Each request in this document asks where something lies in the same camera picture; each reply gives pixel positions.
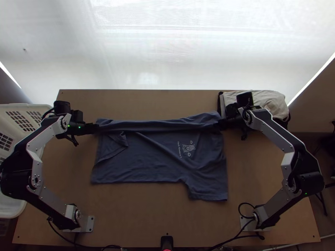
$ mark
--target light strip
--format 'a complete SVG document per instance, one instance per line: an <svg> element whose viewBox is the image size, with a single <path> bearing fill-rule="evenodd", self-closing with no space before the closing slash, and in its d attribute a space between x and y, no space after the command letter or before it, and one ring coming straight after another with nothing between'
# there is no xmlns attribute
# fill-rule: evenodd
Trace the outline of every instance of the light strip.
<svg viewBox="0 0 335 251"><path fill-rule="evenodd" d="M6 67L1 63L0 61L0 68L14 81L14 83L16 83L17 86L20 87L20 89L22 89L22 87L17 83L17 81L13 78L12 74L9 73L9 71L6 69Z"/></svg>
<svg viewBox="0 0 335 251"><path fill-rule="evenodd" d="M320 68L320 70L307 82L307 84L305 84L304 87L301 88L301 90L291 99L291 101L289 102L289 104L287 106L289 106L290 104L293 103L293 101L314 81L314 79L316 79L316 77L329 65L329 63L335 58L335 52L333 53L332 56L330 56L330 58L327 60L327 62Z"/></svg>

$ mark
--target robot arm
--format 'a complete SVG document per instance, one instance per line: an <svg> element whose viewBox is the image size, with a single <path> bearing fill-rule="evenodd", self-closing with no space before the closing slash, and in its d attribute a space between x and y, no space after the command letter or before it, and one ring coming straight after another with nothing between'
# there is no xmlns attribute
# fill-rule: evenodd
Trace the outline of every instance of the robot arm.
<svg viewBox="0 0 335 251"><path fill-rule="evenodd" d="M75 204L62 202L46 187L42 175L43 162L36 152L54 136L70 139L67 136L70 134L70 140L75 144L74 135L93 133L97 127L98 125L83 122L82 112L71 110L68 102L56 101L54 115L42 120L40 128L18 142L13 153L2 163L2 193L15 199L26 200L51 216L53 223L60 230L92 232L93 216L85 215Z"/></svg>
<svg viewBox="0 0 335 251"><path fill-rule="evenodd" d="M272 114L260 106L238 109L246 126L262 132L284 153L281 163L282 188L266 203L255 207L256 229L274 226L280 215L304 197L325 187L317 159L305 144L272 119Z"/></svg>

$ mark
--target beige cloth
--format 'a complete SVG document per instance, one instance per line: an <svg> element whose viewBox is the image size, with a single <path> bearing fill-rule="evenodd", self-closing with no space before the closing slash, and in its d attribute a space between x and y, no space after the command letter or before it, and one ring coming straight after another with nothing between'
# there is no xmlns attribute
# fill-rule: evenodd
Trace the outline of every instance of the beige cloth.
<svg viewBox="0 0 335 251"><path fill-rule="evenodd" d="M285 102L285 96L280 92L270 90L242 90L233 92L224 92L221 96L224 105L230 105L236 102L236 96L245 92L252 92L254 105L259 105L267 109L273 116L285 120L289 115L289 108Z"/></svg>

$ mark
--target white graphic print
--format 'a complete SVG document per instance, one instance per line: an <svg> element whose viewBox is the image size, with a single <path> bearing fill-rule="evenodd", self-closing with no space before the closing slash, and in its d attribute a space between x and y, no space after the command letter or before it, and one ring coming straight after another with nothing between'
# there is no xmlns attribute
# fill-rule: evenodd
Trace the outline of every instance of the white graphic print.
<svg viewBox="0 0 335 251"><path fill-rule="evenodd" d="M191 157L191 153L190 153L190 151L193 151L193 150L196 149L196 145L195 145L195 144L192 144L192 143L193 143L193 141L191 140L191 141L190 141L190 145L184 145L184 144L183 144L183 151L184 151L184 153L187 153L187 156L188 156L188 157ZM181 151L180 151L180 142L179 142L179 141L177 142L177 145L178 145L179 157L182 159L183 156L181 155Z"/></svg>
<svg viewBox="0 0 335 251"><path fill-rule="evenodd" d="M183 144L183 151L184 151L184 153L187 153L189 151L193 151L195 149L196 149L195 144L194 145L184 145Z"/></svg>

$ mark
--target white laundry basket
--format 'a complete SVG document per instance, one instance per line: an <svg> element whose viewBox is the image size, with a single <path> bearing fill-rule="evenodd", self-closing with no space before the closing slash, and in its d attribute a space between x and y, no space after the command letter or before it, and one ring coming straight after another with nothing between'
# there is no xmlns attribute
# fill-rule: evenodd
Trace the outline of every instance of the white laundry basket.
<svg viewBox="0 0 335 251"><path fill-rule="evenodd" d="M0 105L0 165L13 152L16 143L40 127L42 115L50 105ZM43 148L38 151L41 158ZM15 218L26 207L26 201L3 195L0 191L0 218Z"/></svg>

